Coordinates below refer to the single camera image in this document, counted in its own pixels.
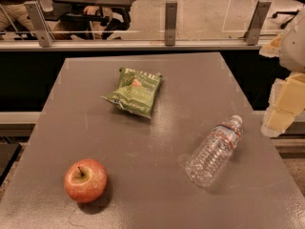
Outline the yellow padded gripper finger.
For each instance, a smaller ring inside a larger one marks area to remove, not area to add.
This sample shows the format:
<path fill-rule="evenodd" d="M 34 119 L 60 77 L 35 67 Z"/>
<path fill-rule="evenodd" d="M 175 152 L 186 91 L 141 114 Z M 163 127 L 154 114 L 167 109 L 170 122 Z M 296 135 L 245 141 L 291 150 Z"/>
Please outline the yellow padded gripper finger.
<path fill-rule="evenodd" d="M 277 78 L 271 89 L 261 133 L 267 137 L 284 134 L 304 110 L 305 74 L 291 73 L 284 80 Z"/>
<path fill-rule="evenodd" d="M 259 54 L 265 57 L 279 57 L 280 43 L 283 33 L 279 33 L 273 40 L 264 45 L 260 50 Z"/>

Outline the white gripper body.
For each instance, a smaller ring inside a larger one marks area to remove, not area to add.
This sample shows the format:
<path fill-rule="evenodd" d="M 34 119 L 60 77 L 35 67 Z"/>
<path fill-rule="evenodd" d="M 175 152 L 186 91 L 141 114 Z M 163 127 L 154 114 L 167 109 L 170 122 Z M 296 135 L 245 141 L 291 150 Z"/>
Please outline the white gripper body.
<path fill-rule="evenodd" d="M 280 65 L 305 73 L 305 8 L 285 28 L 279 48 Z"/>

